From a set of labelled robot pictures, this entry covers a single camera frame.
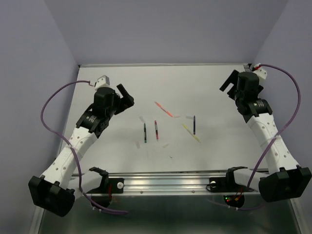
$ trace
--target yellow marker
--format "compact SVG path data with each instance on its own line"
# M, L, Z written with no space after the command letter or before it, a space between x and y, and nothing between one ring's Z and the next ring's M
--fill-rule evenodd
M183 127L195 138L195 140L197 140L197 141L200 143L200 140L198 139L198 137L195 136L195 135L188 129L188 127L187 127L185 124L182 123L182 125L183 125Z

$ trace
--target orange marker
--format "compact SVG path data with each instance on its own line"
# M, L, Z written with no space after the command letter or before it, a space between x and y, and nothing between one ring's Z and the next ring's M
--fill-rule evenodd
M167 111L165 108L163 108L158 102L155 101L155 104L159 106L164 112L166 112L170 117L173 117L173 115L169 111Z

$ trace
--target gray wall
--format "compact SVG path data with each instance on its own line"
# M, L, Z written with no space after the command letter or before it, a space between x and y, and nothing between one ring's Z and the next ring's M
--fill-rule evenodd
M42 0L0 1L0 233L28 233L32 175L52 162L60 140L45 131L40 110L78 67ZM73 89L48 108L48 124L64 127Z
M250 62L286 0L45 0L78 64Z
M312 1L291 0L259 51L255 62L269 63L289 71L298 81L302 93L301 109L283 138L292 155L303 167L312 170ZM281 127L293 113L296 90L290 79L269 70L263 96L270 102L276 124ZM312 181L301 203L312 223Z

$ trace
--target red marker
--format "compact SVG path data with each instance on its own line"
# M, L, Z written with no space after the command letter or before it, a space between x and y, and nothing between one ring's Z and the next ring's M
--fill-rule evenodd
M158 129L157 129L157 122L155 120L155 132L156 132L156 139L158 141Z

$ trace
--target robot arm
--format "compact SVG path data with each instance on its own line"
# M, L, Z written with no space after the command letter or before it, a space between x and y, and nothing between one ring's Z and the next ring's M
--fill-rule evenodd
M263 151L276 138L265 155L269 175L256 172L249 185L250 189L259 191L266 202L272 202L301 196L312 175L308 168L300 167L282 137L276 135L278 130L272 110L266 100L258 98L263 90L259 84L266 75L264 69L242 73L234 70L220 90L224 91L230 83L233 84L228 95L235 101L238 112L253 131ZM230 168L226 178L219 179L211 191L220 192L224 190L220 188L222 186L230 190L234 187L237 189L237 185L247 187L251 175L252 171L246 167Z
M52 165L38 178L33 176L28 187L35 205L47 209L59 216L65 216L72 208L75 199L81 196L78 183L71 183L71 176L77 166L73 149L80 161L89 147L100 137L108 127L109 120L134 105L134 99L118 85L122 98L109 86L107 76L100 77L96 84L94 102L80 117L76 128L67 145L60 152ZM84 176L85 191L107 183L108 173L99 168L91 168Z

